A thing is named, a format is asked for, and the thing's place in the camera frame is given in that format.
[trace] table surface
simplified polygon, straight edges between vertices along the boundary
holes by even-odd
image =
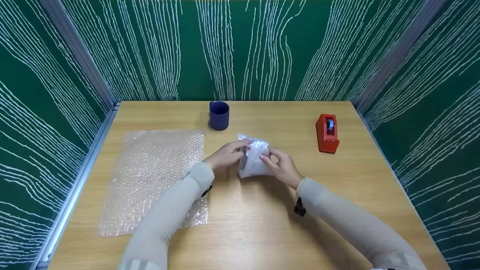
[[[207,125],[206,101],[126,101],[96,159],[49,270],[116,269],[130,235],[96,237],[98,219],[122,138],[133,130],[203,129],[208,156],[245,133],[290,153],[300,172],[388,223],[429,269],[448,269],[415,210],[350,102],[229,102],[230,126]],[[336,154],[318,151],[314,124],[335,114]],[[180,229],[168,252],[170,269],[366,270],[368,261],[323,221],[293,213],[294,192],[267,177],[239,180],[216,172],[208,224]]]

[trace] blue mug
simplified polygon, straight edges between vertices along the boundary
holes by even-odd
[[[215,130],[225,130],[228,128],[228,118],[230,117],[230,107],[223,101],[210,102],[210,126]]]

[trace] finger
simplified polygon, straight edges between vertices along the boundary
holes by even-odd
[[[250,146],[250,143],[252,143],[252,142],[251,141],[236,141],[236,142],[231,143],[228,147],[230,148],[230,150],[232,152],[234,150],[236,150],[238,148],[242,148],[242,147],[246,147],[247,149],[250,149],[250,148],[252,148]]]
[[[270,154],[276,156],[278,160],[282,160],[288,155],[287,153],[285,153],[283,150],[279,148],[272,148],[272,149],[269,149],[269,151],[270,151]]]
[[[265,163],[270,169],[278,169],[278,164],[274,163],[269,157],[266,155],[260,155],[260,160]]]
[[[233,159],[235,160],[235,162],[237,162],[241,158],[243,158],[243,152],[241,152],[241,151],[240,152],[234,152],[234,153],[232,153],[232,156],[233,156]]]

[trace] bubble wrap sheet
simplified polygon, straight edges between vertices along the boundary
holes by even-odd
[[[126,133],[98,224],[98,236],[133,233],[160,195],[204,155],[202,130]],[[206,196],[196,200],[181,228],[206,224]]]

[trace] red tape dispenser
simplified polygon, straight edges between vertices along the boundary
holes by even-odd
[[[340,144],[336,131],[336,117],[333,114],[320,115],[315,128],[317,130],[318,150],[320,152],[335,153]]]

